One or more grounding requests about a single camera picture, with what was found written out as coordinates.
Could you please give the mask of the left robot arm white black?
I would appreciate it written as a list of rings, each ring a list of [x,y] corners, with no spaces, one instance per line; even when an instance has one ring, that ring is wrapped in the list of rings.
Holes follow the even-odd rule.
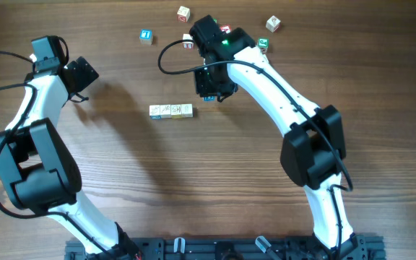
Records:
[[[56,130],[61,109],[98,78],[84,57],[68,65],[37,61],[25,96],[0,132],[0,210],[13,218],[48,217],[84,247],[86,259],[139,259],[139,247],[82,190],[79,167]]]

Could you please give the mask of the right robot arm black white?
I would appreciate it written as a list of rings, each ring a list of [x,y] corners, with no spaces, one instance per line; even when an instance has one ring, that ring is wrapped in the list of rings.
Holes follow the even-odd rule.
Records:
[[[342,118],[329,105],[320,108],[275,71],[254,40],[241,28],[189,31],[204,59],[199,95],[219,99],[242,87],[270,116],[282,134],[280,164],[289,179],[304,188],[313,215],[313,234],[332,259],[345,255],[353,229],[347,221],[342,192],[351,191],[343,163],[346,156]]]

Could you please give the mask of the plain cream wooden block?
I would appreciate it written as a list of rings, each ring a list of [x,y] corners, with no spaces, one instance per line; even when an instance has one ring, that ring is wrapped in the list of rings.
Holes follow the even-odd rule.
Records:
[[[160,105],[160,117],[161,118],[171,117],[171,104]]]

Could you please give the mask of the green side plain block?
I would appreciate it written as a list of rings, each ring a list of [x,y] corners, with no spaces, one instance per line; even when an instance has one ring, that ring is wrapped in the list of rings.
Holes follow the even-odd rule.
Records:
[[[192,118],[194,116],[192,104],[181,104],[181,115],[184,118]]]

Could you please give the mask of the blue side wooden block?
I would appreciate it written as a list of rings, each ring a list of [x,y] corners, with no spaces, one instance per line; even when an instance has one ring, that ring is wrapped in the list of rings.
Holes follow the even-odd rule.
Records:
[[[215,101],[215,100],[216,100],[215,96],[203,97],[203,101],[205,101],[205,102],[211,102],[211,101]]]

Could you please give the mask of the blue side paired block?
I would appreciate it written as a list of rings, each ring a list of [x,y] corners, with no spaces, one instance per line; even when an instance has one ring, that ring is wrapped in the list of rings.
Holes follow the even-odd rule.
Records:
[[[151,119],[160,119],[161,118],[160,105],[151,105],[149,107],[149,117]]]

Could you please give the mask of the yellow letter wooden block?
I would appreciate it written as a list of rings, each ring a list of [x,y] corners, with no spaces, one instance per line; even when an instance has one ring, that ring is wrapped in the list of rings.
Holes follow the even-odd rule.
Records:
[[[171,115],[171,118],[181,118],[182,117],[181,104],[171,105],[170,115]]]

